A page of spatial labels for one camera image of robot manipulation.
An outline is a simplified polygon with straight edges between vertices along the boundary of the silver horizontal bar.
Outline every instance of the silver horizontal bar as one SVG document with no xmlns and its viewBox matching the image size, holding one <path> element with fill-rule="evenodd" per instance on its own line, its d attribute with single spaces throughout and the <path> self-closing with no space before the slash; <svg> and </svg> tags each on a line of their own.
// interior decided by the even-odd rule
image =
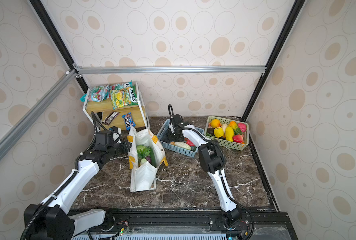
<svg viewBox="0 0 356 240">
<path fill-rule="evenodd" d="M 81 74 L 102 73 L 263 73 L 266 66 L 77 67 Z"/>
<path fill-rule="evenodd" d="M 76 76 L 75 70 L 63 77 L 12 127 L 12 129 L 0 140 L 0 161 L 23 134 L 32 126 L 36 119 L 47 109 L 60 92 Z"/>
</svg>

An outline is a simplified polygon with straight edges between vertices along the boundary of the green basket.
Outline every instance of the green basket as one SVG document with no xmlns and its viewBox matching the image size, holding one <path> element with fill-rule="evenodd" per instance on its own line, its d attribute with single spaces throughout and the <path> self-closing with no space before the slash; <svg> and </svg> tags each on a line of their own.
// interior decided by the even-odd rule
<svg viewBox="0 0 356 240">
<path fill-rule="evenodd" d="M 235 121 L 235 120 L 231 120 L 231 119 L 227 119 L 227 118 L 209 116 L 207 118 L 206 126 L 204 128 L 205 129 L 204 130 L 204 135 L 205 136 L 206 136 L 206 133 L 207 133 L 207 128 L 209 126 L 209 122 L 211 122 L 213 119 L 218 119 L 221 122 L 221 124 L 224 124 L 224 123 L 229 124 L 231 121 L 234 121 L 236 123 L 239 122 L 239 121 Z M 243 140 L 244 140 L 245 144 L 237 143 L 237 142 L 230 142 L 230 141 L 219 139 L 219 138 L 216 138 L 216 137 L 209 137 L 209 136 L 206 136 L 206 137 L 211 138 L 211 139 L 216 139 L 219 142 L 219 145 L 221 145 L 221 146 L 242 151 L 249 144 L 249 125 L 247 123 L 245 123 L 245 122 L 242 122 L 242 123 L 246 124 L 246 132 L 242 133 L 243 134 Z"/>
</svg>

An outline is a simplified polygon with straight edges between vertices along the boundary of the white tote bag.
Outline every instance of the white tote bag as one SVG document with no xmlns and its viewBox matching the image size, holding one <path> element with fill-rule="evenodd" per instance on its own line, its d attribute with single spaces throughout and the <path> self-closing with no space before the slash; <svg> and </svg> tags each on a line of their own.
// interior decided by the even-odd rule
<svg viewBox="0 0 356 240">
<path fill-rule="evenodd" d="M 131 169 L 131 185 L 130 192 L 138 192 L 145 190 L 153 190 L 156 188 L 155 175 L 159 166 L 164 162 L 168 166 L 166 154 L 158 138 L 150 131 L 144 129 L 137 132 L 134 127 L 130 127 L 127 140 L 132 143 L 129 151 L 129 163 Z M 155 156 L 155 161 L 151 164 L 148 161 L 139 166 L 138 153 L 136 147 L 144 145 L 151 147 Z"/>
</svg>

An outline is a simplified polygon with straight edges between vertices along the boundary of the blue plastic basket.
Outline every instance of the blue plastic basket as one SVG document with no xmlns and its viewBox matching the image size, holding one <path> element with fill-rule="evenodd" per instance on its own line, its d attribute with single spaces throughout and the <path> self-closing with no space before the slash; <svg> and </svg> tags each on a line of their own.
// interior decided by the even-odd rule
<svg viewBox="0 0 356 240">
<path fill-rule="evenodd" d="M 161 142 L 162 146 L 165 148 L 165 149 L 168 149 L 168 150 L 171 150 L 171 151 L 174 151 L 174 152 L 179 152 L 183 155 L 186 155 L 186 156 L 189 156 L 189 157 L 194 157 L 195 156 L 195 153 L 198 151 L 198 147 L 197 149 L 195 149 L 195 151 L 190 151 L 190 150 L 187 150 L 187 149 L 184 149 L 184 148 L 181 148 L 181 147 L 177 147 L 177 146 L 174 146 L 174 145 L 171 145 L 170 143 L 166 143 L 166 142 L 163 142 L 161 141 L 161 138 L 166 134 L 166 131 L 168 130 L 169 128 L 169 124 L 170 124 L 170 119 L 167 119 L 165 121 L 165 123 L 163 124 L 163 126 L 161 127 L 161 129 L 159 130 L 158 134 L 156 135 L 159 139 L 159 141 Z M 198 128 L 198 127 L 195 127 L 200 133 L 204 133 L 204 129 L 202 128 Z"/>
</svg>

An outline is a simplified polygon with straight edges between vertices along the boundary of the red fruit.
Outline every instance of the red fruit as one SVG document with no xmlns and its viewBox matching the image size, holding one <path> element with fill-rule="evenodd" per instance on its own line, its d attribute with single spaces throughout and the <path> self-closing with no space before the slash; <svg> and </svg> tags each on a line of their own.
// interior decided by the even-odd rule
<svg viewBox="0 0 356 240">
<path fill-rule="evenodd" d="M 195 147 L 195 144 L 192 143 L 190 140 L 187 139 L 186 141 L 187 145 L 189 145 L 190 147 Z"/>
<path fill-rule="evenodd" d="M 241 132 L 246 132 L 246 130 L 247 130 L 246 124 L 244 124 L 242 122 L 238 122 L 238 127 L 241 130 Z"/>
<path fill-rule="evenodd" d="M 238 134 L 233 136 L 233 141 L 237 143 L 242 143 L 243 142 L 243 136 Z"/>
</svg>

